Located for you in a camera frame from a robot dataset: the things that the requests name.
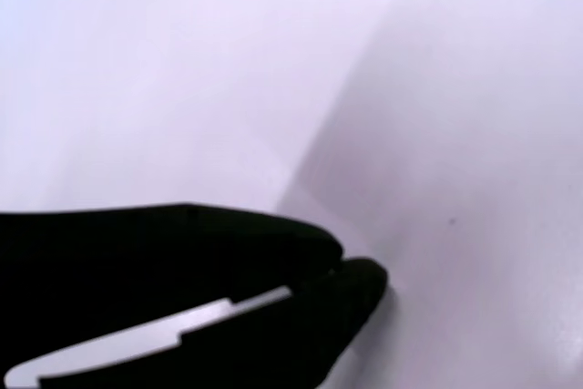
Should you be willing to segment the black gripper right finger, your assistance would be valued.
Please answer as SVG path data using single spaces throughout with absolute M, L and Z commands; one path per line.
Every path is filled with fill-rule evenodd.
M 301 292 L 182 334 L 179 346 L 116 366 L 44 378 L 44 388 L 316 388 L 388 284 L 371 259 L 343 261 Z

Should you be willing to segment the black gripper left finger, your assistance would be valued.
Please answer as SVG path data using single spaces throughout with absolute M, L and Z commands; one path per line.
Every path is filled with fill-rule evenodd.
M 343 261 L 327 230 L 242 210 L 5 213 L 1 370 L 218 300 L 291 297 Z

